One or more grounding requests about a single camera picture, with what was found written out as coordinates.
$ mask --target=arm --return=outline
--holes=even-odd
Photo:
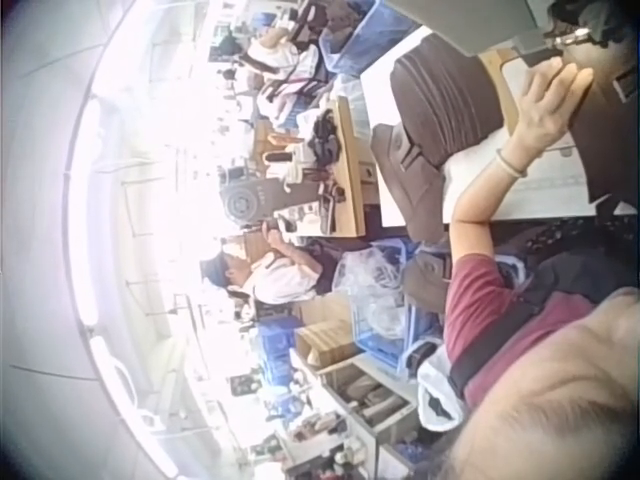
[[[593,80],[593,71],[563,66],[559,58],[529,71],[520,97],[520,118],[500,154],[460,195],[449,228],[453,262],[469,254],[493,257],[489,222],[518,178],[568,130],[571,116]]]
[[[526,172],[537,156],[516,137],[509,139],[501,153],[520,172]],[[516,181],[516,177],[493,161],[460,195],[449,226],[454,263],[471,253],[493,257],[489,222]]]
[[[264,48],[273,50],[284,38],[287,37],[287,35],[289,35],[289,33],[289,29],[287,28],[275,27],[260,37],[258,43]]]
[[[305,266],[316,275],[320,275],[322,273],[322,265],[314,260],[314,258],[307,252],[294,247],[290,243],[283,242],[282,244],[274,246],[274,248],[285,257],[289,258],[296,265]]]
[[[316,275],[320,275],[322,273],[322,265],[320,265],[307,252],[285,242],[282,238],[282,233],[277,229],[269,229],[269,225],[266,222],[262,224],[262,234],[271,247],[289,258],[296,265],[307,267]]]

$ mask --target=white shirt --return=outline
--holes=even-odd
[[[316,296],[320,275],[309,267],[267,253],[252,267],[251,276],[242,286],[245,293],[270,305],[310,300]]]
[[[304,52],[298,53],[298,49],[290,42],[280,42],[275,48],[266,48],[258,40],[253,40],[247,54],[270,67],[279,69],[275,75],[263,74],[267,80],[282,80],[294,68],[296,72],[289,77],[291,80],[311,78],[320,59],[320,51],[315,45],[309,45]]]

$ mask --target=wooden table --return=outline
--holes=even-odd
[[[336,204],[333,237],[365,235],[365,205],[379,203],[375,160],[368,141],[353,132],[351,111],[346,98],[330,105],[342,145],[340,159],[332,170],[336,182],[345,190],[346,200]]]

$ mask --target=bracelet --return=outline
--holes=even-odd
[[[518,179],[526,178],[527,171],[525,170],[524,172],[521,172],[520,170],[516,169],[513,165],[511,165],[509,162],[507,162],[505,158],[502,156],[502,150],[500,149],[496,150],[496,158],[498,159],[498,163],[502,166],[502,168],[504,168],[504,170],[509,175]]]

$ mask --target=white bag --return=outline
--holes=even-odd
[[[424,361],[418,369],[418,416],[420,423],[432,432],[446,432],[462,423],[465,417],[465,406],[449,385],[451,361],[444,345]],[[451,419],[437,415],[429,407],[430,397],[440,401]]]

